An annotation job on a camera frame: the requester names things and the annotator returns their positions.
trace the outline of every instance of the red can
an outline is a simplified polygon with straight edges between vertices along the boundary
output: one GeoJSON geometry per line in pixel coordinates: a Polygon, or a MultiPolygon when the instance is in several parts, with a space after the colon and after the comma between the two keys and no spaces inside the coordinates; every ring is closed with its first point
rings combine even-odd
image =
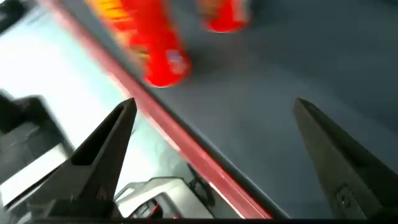
{"type": "Polygon", "coordinates": [[[119,42],[156,87],[172,86],[186,77],[191,63],[167,16],[164,0],[90,0],[111,24],[119,42]]]}
{"type": "Polygon", "coordinates": [[[197,0],[205,26],[213,32],[234,32],[250,21],[250,0],[197,0]]]}

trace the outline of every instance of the can label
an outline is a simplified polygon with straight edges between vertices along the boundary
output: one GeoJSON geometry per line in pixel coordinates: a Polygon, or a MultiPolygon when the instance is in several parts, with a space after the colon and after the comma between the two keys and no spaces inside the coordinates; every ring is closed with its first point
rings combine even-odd
{"type": "Polygon", "coordinates": [[[197,0],[205,26],[213,32],[232,32],[250,21],[250,0],[197,0]]]}

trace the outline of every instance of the black machine part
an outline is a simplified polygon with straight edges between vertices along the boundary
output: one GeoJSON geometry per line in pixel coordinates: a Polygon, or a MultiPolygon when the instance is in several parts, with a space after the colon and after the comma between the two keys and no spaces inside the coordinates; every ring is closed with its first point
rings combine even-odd
{"type": "Polygon", "coordinates": [[[27,12],[19,0],[0,0],[0,34],[15,24],[27,12]]]}
{"type": "Polygon", "coordinates": [[[0,108],[0,185],[57,145],[72,156],[71,144],[40,96],[12,100],[0,92],[0,108]]]}
{"type": "Polygon", "coordinates": [[[398,175],[315,105],[298,99],[294,114],[336,218],[398,219],[398,175]]]}
{"type": "Polygon", "coordinates": [[[85,222],[120,218],[113,202],[116,184],[136,117],[134,99],[119,104],[74,155],[32,186],[27,199],[7,211],[10,223],[85,222]]]}

